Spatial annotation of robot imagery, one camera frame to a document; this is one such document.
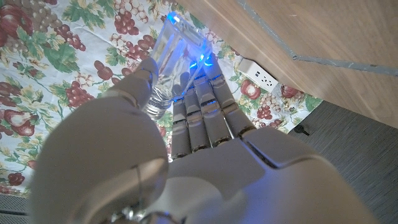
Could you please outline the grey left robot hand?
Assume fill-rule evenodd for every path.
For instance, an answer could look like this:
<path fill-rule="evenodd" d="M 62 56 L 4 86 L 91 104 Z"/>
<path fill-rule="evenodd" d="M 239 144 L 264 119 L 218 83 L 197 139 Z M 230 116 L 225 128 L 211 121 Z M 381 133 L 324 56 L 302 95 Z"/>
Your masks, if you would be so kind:
<path fill-rule="evenodd" d="M 159 79 L 147 58 L 46 138 L 31 183 L 34 223 L 376 223 L 324 157 L 257 128 L 213 57 L 178 101 L 169 159 L 143 108 Z"/>

